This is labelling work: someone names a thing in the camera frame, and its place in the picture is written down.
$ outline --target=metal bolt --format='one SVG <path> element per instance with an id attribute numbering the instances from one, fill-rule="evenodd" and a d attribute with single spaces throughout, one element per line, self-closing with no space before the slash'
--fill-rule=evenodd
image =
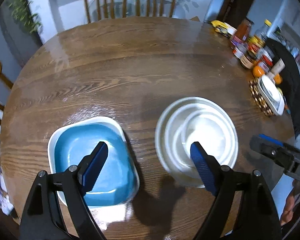
<path id="1" fill-rule="evenodd" d="M 227 165 L 222 165 L 222 166 L 221 166 L 221 170 L 222 170 L 222 171 L 229 171 L 229 170 L 230 170 L 230 167 L 227 166 Z"/>
<path id="2" fill-rule="evenodd" d="M 45 172 L 45 171 L 39 171 L 38 176 L 39 176 L 40 178 L 43 177 L 44 175 L 46 175 L 46 172 Z"/>
<path id="3" fill-rule="evenodd" d="M 257 177 L 261 176 L 261 172 L 258 171 L 258 170 L 254 170 L 254 171 L 253 171 L 253 174 L 254 174 L 255 176 L 257 176 Z"/>
<path id="4" fill-rule="evenodd" d="M 70 167 L 69 167 L 69 171 L 71 171 L 71 172 L 74 172 L 74 171 L 76 171 L 77 170 L 77 165 L 71 165 Z"/>

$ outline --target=yellow cap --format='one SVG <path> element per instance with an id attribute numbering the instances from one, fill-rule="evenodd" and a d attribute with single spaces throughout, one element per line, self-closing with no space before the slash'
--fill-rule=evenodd
<path id="1" fill-rule="evenodd" d="M 267 19 L 265 20 L 265 24 L 268 25 L 269 27 L 271 26 L 271 22 L 268 21 Z"/>

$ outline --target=cloth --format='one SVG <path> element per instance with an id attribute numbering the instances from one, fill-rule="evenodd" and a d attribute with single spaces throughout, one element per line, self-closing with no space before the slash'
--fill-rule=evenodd
<path id="1" fill-rule="evenodd" d="M 280 58 L 285 64 L 285 68 L 280 72 L 283 81 L 278 87 L 281 88 L 286 98 L 295 137 L 297 137 L 300 134 L 300 74 L 297 63 L 293 55 L 280 42 L 267 39 L 266 47 L 274 54 L 273 64 L 276 64 Z"/>

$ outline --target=orange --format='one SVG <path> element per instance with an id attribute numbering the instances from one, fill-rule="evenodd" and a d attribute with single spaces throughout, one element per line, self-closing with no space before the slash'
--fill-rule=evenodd
<path id="1" fill-rule="evenodd" d="M 279 74 L 275 75 L 273 79 L 276 85 L 279 85 L 282 82 L 282 77 Z"/>
<path id="2" fill-rule="evenodd" d="M 265 74 L 265 71 L 260 67 L 260 66 L 255 66 L 253 69 L 252 69 L 252 74 L 254 77 L 261 77 L 262 75 Z"/>

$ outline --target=wooden table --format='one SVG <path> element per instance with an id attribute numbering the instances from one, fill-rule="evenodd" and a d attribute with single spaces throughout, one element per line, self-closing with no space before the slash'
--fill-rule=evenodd
<path id="1" fill-rule="evenodd" d="M 49 171 L 47 144 L 61 126 L 94 116 L 119 122 L 130 138 L 141 179 L 131 203 L 99 208 L 95 221 L 108 239 L 192 239 L 213 202 L 200 188 L 184 188 L 161 166 L 154 130 L 162 111 L 179 98 L 214 101 L 239 137 L 234 170 L 259 169 L 272 189 L 282 169 L 249 149 L 252 135 L 294 138 L 291 117 L 266 117 L 249 91 L 250 71 L 228 40 L 208 24 L 165 17 L 104 20 L 62 32 L 29 60 L 5 107 L 0 160 L 19 215 L 40 170 Z M 239 198 L 225 232 L 234 223 Z M 64 220 L 76 235 L 68 209 Z"/>

